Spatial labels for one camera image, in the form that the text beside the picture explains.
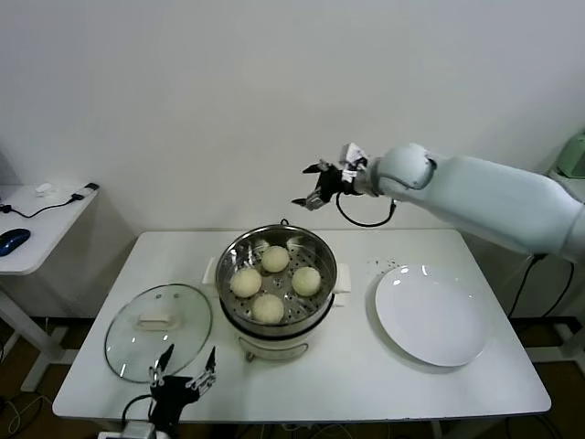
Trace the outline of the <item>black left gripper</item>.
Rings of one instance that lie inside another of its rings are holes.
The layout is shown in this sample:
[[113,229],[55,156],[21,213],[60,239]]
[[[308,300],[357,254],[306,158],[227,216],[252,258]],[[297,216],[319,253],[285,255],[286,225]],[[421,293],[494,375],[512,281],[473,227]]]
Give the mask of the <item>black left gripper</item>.
[[164,377],[174,348],[175,344],[171,344],[149,367],[150,391],[155,402],[149,421],[156,429],[175,429],[183,409],[197,402],[200,394],[205,394],[217,379],[216,347],[211,349],[203,371],[196,378]]

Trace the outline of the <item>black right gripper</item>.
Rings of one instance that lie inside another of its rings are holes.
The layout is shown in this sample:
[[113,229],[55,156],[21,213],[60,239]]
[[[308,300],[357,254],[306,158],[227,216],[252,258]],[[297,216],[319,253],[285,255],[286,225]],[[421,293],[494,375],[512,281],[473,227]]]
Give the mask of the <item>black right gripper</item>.
[[336,194],[354,195],[355,190],[352,182],[343,179],[343,172],[334,164],[321,159],[318,163],[311,164],[302,171],[303,174],[319,174],[317,189],[305,198],[295,198],[292,203],[309,211],[322,208],[326,202]]

